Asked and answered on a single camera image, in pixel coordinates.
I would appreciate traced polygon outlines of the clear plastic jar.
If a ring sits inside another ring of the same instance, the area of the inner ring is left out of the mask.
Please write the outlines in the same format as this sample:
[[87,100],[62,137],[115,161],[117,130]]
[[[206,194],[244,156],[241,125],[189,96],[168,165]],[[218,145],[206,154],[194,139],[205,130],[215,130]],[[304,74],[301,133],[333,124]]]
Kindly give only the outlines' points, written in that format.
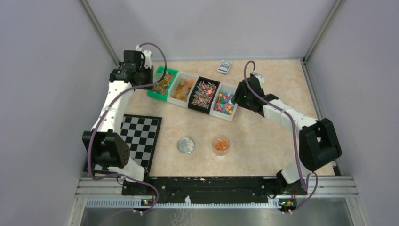
[[230,140],[225,135],[217,135],[212,140],[213,152],[217,156],[225,156],[230,150]]

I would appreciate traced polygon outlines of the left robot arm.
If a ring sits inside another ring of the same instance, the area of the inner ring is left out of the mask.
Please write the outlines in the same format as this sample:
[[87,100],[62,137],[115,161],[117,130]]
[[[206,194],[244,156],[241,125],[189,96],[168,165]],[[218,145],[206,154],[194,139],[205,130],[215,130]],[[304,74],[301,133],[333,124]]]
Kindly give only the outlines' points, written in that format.
[[121,126],[133,87],[151,89],[153,86],[152,52],[125,50],[124,61],[109,76],[108,91],[99,118],[89,131],[84,131],[82,141],[90,155],[91,166],[109,173],[121,174],[133,182],[139,194],[150,191],[151,182],[144,177],[145,169],[130,157],[130,148],[121,137]]

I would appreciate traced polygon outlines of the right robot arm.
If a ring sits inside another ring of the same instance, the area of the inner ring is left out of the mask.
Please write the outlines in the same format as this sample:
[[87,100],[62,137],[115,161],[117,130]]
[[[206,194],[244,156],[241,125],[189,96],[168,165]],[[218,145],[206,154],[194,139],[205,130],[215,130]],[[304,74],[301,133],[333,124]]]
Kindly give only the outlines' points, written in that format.
[[293,133],[295,162],[277,173],[276,188],[288,194],[295,182],[336,160],[342,155],[331,120],[317,120],[297,112],[273,94],[264,94],[255,76],[243,79],[232,102],[279,123]]

